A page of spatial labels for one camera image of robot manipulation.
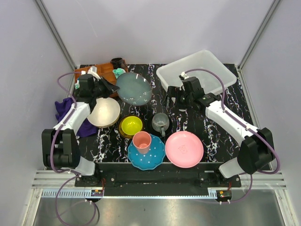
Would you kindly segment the teal ceramic floral plate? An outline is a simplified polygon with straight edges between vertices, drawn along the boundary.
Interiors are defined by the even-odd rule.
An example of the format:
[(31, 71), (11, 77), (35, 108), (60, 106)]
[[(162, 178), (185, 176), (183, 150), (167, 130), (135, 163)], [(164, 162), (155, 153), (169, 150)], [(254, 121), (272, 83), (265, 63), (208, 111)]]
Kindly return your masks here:
[(138, 73), (124, 73), (117, 78), (119, 98), (135, 106), (142, 106), (151, 101), (152, 87), (148, 81)]

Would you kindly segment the pink plastic plate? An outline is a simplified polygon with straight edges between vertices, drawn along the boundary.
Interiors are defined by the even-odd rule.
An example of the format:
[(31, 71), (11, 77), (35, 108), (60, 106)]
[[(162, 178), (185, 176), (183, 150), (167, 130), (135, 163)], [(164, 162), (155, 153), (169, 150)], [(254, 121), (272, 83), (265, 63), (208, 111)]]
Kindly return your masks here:
[(166, 140), (165, 152), (169, 161), (175, 166), (191, 168), (202, 160), (204, 147), (195, 134), (179, 131)]

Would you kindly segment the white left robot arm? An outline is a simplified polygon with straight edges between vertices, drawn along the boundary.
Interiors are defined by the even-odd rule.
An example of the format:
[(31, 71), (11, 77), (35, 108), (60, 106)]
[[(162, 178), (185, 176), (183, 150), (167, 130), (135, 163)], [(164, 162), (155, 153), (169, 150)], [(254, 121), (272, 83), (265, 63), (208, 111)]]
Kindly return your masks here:
[(85, 176), (89, 185), (97, 186), (102, 175), (95, 171), (94, 162), (81, 156), (76, 134), (96, 106), (96, 99), (101, 97), (110, 100), (110, 95), (120, 87), (92, 73), (80, 75), (75, 87), (78, 98), (70, 95), (73, 103), (68, 113), (52, 129), (45, 129), (41, 134), (43, 163), (56, 173), (69, 172)]

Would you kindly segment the translucent white plastic bin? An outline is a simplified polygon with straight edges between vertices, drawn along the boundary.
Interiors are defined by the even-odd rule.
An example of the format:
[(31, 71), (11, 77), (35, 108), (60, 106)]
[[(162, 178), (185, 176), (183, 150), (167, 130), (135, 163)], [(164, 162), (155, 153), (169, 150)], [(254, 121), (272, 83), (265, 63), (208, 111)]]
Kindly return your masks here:
[[(182, 81), (179, 75), (191, 69), (206, 69), (213, 72), (222, 80), (225, 88), (237, 81), (236, 76), (209, 50), (196, 52), (162, 66), (157, 69), (156, 74), (164, 90), (167, 90), (168, 86), (180, 87)], [(222, 86), (213, 75), (204, 71), (193, 71), (188, 73), (188, 76), (197, 77), (206, 94), (218, 95), (222, 93)]]

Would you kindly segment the yellow plastic bowl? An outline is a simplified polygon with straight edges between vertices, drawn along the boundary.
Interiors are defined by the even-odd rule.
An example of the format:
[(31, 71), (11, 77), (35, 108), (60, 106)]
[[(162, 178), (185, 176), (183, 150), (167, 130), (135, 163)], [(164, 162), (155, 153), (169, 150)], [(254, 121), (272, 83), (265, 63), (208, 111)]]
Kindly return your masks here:
[(135, 135), (143, 129), (143, 122), (137, 116), (127, 116), (121, 123), (123, 132), (127, 135)]

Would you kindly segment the blue dotted scalloped plate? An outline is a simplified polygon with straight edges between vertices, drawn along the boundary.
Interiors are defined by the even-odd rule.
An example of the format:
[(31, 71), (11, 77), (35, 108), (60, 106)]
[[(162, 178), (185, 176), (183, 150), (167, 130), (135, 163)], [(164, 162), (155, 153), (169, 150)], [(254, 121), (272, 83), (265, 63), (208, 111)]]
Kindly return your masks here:
[(165, 145), (161, 139), (155, 135), (151, 136), (151, 145), (146, 154), (139, 153), (133, 142), (127, 148), (128, 160), (132, 165), (140, 170), (153, 170), (159, 166), (166, 155)]

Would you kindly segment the black saucer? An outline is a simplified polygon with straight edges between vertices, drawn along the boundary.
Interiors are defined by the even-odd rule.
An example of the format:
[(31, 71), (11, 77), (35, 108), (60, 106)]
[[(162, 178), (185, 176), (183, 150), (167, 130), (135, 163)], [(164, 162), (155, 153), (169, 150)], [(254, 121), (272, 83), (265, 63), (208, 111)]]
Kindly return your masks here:
[[(152, 127), (152, 119), (153, 119), (154, 115), (152, 115), (150, 118), (148, 118), (146, 120), (146, 125), (145, 125), (145, 131), (150, 133), (150, 134), (153, 134), (157, 137), (162, 137), (161, 133), (160, 132), (157, 132), (153, 127)], [(172, 132), (172, 127), (173, 127), (173, 124), (172, 124), (172, 119), (170, 117), (168, 117), (169, 119), (169, 127), (167, 128), (167, 130), (165, 131), (166, 133), (166, 136), (169, 135), (171, 132)]]

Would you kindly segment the grey ceramic mug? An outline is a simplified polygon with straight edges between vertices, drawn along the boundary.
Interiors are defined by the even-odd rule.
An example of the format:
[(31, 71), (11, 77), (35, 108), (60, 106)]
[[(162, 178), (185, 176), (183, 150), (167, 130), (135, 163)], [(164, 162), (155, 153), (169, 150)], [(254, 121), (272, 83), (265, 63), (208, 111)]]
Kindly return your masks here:
[(152, 128), (161, 134), (162, 137), (166, 135), (166, 130), (169, 128), (170, 120), (167, 114), (157, 113), (153, 116), (151, 121)]

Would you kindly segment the mint green rolled cloth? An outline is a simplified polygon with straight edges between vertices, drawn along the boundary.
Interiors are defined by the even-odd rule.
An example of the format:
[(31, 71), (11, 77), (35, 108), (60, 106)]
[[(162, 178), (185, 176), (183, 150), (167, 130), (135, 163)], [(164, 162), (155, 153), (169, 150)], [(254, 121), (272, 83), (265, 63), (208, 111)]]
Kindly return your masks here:
[(112, 72), (114, 73), (116, 79), (117, 79), (120, 75), (126, 73), (126, 71), (125, 71), (123, 68), (117, 68), (117, 69), (114, 69)]

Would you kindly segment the amber transparent plate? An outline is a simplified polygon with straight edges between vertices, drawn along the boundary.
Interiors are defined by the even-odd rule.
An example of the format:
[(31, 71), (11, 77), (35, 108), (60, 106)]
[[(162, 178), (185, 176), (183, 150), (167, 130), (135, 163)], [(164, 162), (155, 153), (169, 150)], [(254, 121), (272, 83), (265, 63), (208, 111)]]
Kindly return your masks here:
[(121, 123), (122, 123), (122, 121), (123, 121), (126, 117), (127, 117), (127, 116), (125, 116), (124, 118), (122, 118), (121, 121), (120, 121), (120, 123), (119, 123), (119, 133), (120, 133), (123, 137), (125, 137), (125, 138), (132, 138), (134, 135), (131, 136), (131, 135), (125, 134), (125, 133), (123, 132), (122, 128), (121, 128)]

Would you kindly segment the dark brown cup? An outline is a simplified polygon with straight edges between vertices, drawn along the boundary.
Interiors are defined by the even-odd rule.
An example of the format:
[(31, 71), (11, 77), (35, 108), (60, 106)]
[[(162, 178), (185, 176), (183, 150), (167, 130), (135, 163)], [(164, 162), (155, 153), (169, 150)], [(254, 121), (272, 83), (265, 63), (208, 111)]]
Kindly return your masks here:
[(126, 70), (126, 68), (127, 68), (125, 60), (121, 57), (113, 58), (110, 61), (110, 63), (112, 64), (113, 69), (122, 68), (122, 69)]

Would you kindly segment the orange wooden divided tray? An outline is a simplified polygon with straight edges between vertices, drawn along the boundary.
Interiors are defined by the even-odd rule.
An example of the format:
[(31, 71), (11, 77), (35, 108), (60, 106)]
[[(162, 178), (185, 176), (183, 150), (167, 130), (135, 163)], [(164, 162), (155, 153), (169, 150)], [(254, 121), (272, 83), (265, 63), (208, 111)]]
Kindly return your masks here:
[(81, 65), (79, 69), (75, 69), (75, 72), (85, 71), (87, 72), (90, 67), (95, 66), (97, 68), (97, 74), (103, 76), (108, 82), (116, 84), (116, 77), (113, 73), (113, 65), (111, 63), (98, 64), (98, 65)]

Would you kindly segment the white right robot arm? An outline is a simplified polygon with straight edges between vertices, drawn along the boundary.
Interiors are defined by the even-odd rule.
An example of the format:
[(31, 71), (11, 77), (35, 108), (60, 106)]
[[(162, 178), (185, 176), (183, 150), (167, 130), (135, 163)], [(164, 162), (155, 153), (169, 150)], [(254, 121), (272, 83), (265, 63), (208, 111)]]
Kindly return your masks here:
[(225, 186), (232, 176), (252, 175), (273, 160), (279, 161), (272, 133), (269, 129), (259, 129), (234, 114), (224, 106), (224, 99), (213, 93), (205, 93), (196, 77), (186, 78), (181, 87), (169, 86), (167, 100), (175, 99), (180, 109), (194, 108), (206, 115), (228, 132), (240, 146), (238, 156), (229, 160), (216, 170), (214, 182)]

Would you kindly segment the teal white patterned cloth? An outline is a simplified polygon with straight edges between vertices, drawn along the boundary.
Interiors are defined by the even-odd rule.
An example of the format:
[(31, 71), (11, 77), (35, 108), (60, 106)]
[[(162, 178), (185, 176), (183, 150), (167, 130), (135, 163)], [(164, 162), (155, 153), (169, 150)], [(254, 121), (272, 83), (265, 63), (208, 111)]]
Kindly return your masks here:
[(77, 82), (74, 84), (74, 87), (75, 87), (75, 89), (78, 89), (78, 88), (79, 88), (79, 81), (77, 81)]

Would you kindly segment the pink plastic cup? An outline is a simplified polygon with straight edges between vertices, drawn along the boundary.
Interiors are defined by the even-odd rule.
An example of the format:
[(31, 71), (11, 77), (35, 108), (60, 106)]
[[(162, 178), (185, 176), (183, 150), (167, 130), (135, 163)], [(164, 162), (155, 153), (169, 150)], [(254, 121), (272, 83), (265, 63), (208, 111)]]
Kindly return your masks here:
[(145, 131), (140, 131), (134, 135), (132, 141), (139, 153), (146, 154), (151, 145), (151, 135)]

